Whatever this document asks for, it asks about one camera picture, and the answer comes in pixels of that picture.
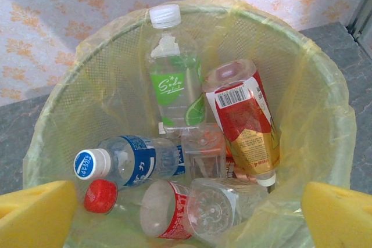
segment red label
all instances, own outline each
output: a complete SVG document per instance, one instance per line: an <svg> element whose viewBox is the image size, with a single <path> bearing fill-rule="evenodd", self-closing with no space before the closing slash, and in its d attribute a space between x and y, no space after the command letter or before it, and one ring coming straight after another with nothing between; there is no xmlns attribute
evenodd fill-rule
<svg viewBox="0 0 372 248"><path fill-rule="evenodd" d="M248 99L222 108L219 107L216 101L216 109L221 126L223 127L223 132L230 142L234 142L244 129L261 133L271 132L270 122L267 120L262 108L252 93L252 90L258 91L259 96L264 98L264 101L266 101L266 97L262 89L262 82L258 72L256 72L252 78L257 81L258 87L254 89L249 88L247 91L244 90L245 88L243 88L244 93L249 96ZM238 88L241 85L243 84L221 89L215 93L218 94L225 92L233 88Z"/></svg>
<svg viewBox="0 0 372 248"><path fill-rule="evenodd" d="M181 185L175 185L171 182L169 184L174 190L174 198L176 200L176 208L174 209L174 214L172 221L169 224L167 230L159 236L159 238L168 238L168 239L188 239L191 237L183 226L183 217L184 217L184 207L187 200L187 195L184 195L181 192L187 194L188 188Z"/></svg>

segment mesh trash can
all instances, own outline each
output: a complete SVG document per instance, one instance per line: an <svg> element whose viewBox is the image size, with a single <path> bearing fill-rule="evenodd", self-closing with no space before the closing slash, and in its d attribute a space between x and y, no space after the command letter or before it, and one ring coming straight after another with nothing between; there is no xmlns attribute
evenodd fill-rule
<svg viewBox="0 0 372 248"><path fill-rule="evenodd" d="M306 183L349 186L356 123L343 75L310 39L245 2L172 3L181 8L183 27L203 46L203 74L234 59L255 62L281 136L275 191L250 220L225 233L219 247L313 247L300 205ZM77 152L116 135L157 136L160 115L144 59L152 32L148 10L138 10L78 46L75 64L36 123L24 158L25 188L70 179L82 200L88 182L74 174ZM208 118L214 121L212 113ZM147 238L130 220L91 214L80 206L66 245L165 248L180 243ZM185 243L204 247L193 239Z"/></svg>

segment white bottle cap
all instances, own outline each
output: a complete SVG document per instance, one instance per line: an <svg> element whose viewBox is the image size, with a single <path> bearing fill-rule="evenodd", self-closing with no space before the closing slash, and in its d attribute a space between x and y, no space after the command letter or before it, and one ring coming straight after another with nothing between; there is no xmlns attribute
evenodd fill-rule
<svg viewBox="0 0 372 248"><path fill-rule="evenodd" d="M259 185L269 187L275 184L276 179L277 179L277 174L274 173L274 175L268 179L256 179L256 180Z"/></svg>
<svg viewBox="0 0 372 248"><path fill-rule="evenodd" d="M157 6L150 9L150 19L154 28L168 28L181 23L180 7L177 4Z"/></svg>
<svg viewBox="0 0 372 248"><path fill-rule="evenodd" d="M79 179L105 178L110 169L111 157L105 149L84 149L75 157L74 171Z"/></svg>
<svg viewBox="0 0 372 248"><path fill-rule="evenodd" d="M164 130L164 126L163 126L162 122L158 123L158 129L159 129L159 135L164 135L165 134L165 130Z"/></svg>

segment yellow plastic bag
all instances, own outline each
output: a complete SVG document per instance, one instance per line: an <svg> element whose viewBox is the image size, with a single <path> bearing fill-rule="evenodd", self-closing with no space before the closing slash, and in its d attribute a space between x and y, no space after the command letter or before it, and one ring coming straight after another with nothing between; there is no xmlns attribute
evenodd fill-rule
<svg viewBox="0 0 372 248"><path fill-rule="evenodd" d="M309 181L349 186L355 145L354 111L345 79L310 39L274 16L238 0L179 4L182 26L203 46L202 72L234 59L257 65L279 128L277 186L247 222L233 227L219 247L313 247L300 206ZM145 68L153 32L148 10L118 18L83 41L76 63L51 93L24 159L24 186L69 179L79 199L88 183L72 168L81 149L120 134L157 136L160 115ZM146 238L130 220L78 209L71 247L173 247ZM195 240L185 243L204 247Z"/></svg>

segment bottle cap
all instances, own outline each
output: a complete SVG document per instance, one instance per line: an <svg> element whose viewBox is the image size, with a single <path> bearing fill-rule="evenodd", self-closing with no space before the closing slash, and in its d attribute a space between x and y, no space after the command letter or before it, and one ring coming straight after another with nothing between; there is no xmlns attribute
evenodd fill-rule
<svg viewBox="0 0 372 248"><path fill-rule="evenodd" d="M177 4L162 5L150 9L154 28L168 28L181 23L180 7Z"/></svg>
<svg viewBox="0 0 372 248"><path fill-rule="evenodd" d="M111 158L105 149L84 149L75 157L74 171L79 179L104 178L110 169Z"/></svg>
<svg viewBox="0 0 372 248"><path fill-rule="evenodd" d="M159 135L164 135L165 134L165 130L164 130L164 126L163 126L162 122L158 123L158 129L159 129Z"/></svg>
<svg viewBox="0 0 372 248"><path fill-rule="evenodd" d="M94 213L107 213L116 203L117 186L104 179L93 181L85 194L84 207Z"/></svg>
<svg viewBox="0 0 372 248"><path fill-rule="evenodd" d="M259 185L269 187L275 184L276 178L277 178L277 174L274 173L274 175L268 179L256 179L256 180Z"/></svg>

